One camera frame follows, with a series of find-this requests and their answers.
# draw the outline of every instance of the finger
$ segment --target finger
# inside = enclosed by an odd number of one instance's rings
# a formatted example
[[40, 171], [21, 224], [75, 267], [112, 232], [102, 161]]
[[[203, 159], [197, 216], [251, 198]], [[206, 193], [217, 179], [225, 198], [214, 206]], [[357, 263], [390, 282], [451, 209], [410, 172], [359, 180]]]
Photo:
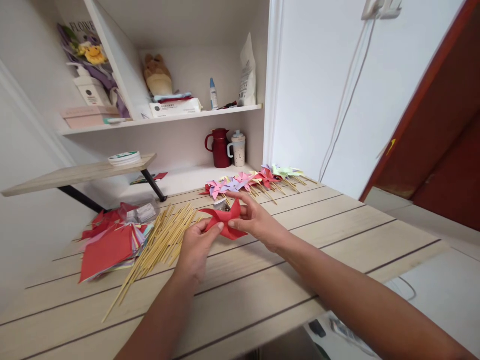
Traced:
[[197, 235], [201, 235], [205, 231], [205, 229], [207, 228], [207, 226], [209, 225], [209, 222], [211, 220], [212, 219], [210, 219], [210, 218], [203, 219], [202, 221], [190, 226], [186, 231], [189, 232], [189, 233], [194, 233], [194, 234], [197, 234]]
[[248, 215], [248, 213], [249, 213], [249, 207], [245, 206], [245, 205], [242, 205], [240, 207], [240, 216], [246, 216], [246, 215]]
[[250, 233], [251, 220], [233, 219], [228, 222], [228, 226], [243, 232]]
[[247, 204], [248, 206], [251, 206], [251, 207], [254, 207], [255, 204], [256, 204], [256, 202], [253, 201], [253, 199], [250, 198], [250, 196], [246, 192], [243, 192], [243, 191], [239, 191], [239, 192], [227, 191], [225, 194], [230, 198], [240, 199], [245, 204]]
[[206, 233], [204, 233], [201, 237], [204, 238], [206, 241], [213, 243], [215, 239], [220, 235], [224, 227], [225, 224], [223, 222], [219, 222], [215, 226], [212, 226], [212, 228]]

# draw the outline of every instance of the forearm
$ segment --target forearm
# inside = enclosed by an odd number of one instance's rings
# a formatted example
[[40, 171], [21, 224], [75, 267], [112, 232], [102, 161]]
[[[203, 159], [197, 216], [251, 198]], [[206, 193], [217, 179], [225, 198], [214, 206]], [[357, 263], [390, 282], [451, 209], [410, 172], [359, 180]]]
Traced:
[[278, 254], [384, 359], [475, 359], [407, 301], [294, 235]]
[[197, 287], [194, 277], [175, 271], [115, 359], [171, 359]]

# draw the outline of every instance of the tissue box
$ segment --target tissue box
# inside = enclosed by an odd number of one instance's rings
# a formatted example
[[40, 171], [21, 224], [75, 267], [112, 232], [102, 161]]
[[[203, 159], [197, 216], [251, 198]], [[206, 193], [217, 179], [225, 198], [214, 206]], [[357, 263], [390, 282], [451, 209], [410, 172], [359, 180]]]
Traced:
[[115, 106], [74, 107], [62, 111], [60, 115], [71, 129], [105, 125], [104, 119], [120, 118], [119, 110]]
[[190, 100], [169, 101], [165, 103], [151, 103], [151, 114], [154, 118], [164, 118], [171, 115], [194, 114], [202, 111], [202, 105], [197, 98]]

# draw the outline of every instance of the white tiled floor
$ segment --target white tiled floor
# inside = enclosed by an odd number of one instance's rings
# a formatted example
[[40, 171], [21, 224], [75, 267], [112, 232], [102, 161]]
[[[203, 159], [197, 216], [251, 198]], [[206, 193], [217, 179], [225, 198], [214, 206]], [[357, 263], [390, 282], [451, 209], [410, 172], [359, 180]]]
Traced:
[[[447, 241], [452, 247], [453, 250], [405, 273], [402, 278], [417, 293], [410, 303], [480, 358], [480, 232], [377, 188], [373, 188], [365, 203]], [[405, 299], [413, 295], [400, 279], [386, 285]], [[319, 320], [326, 337], [320, 339], [310, 329], [307, 331], [332, 360], [372, 359], [331, 332], [325, 318]]]

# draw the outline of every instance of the pink box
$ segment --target pink box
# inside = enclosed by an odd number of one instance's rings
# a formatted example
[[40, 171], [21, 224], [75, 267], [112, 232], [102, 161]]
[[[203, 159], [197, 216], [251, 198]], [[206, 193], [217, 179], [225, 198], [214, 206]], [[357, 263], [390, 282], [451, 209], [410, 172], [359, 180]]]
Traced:
[[60, 114], [71, 129], [105, 125], [108, 123], [104, 119], [120, 118], [119, 110], [115, 106], [74, 107], [64, 110]]

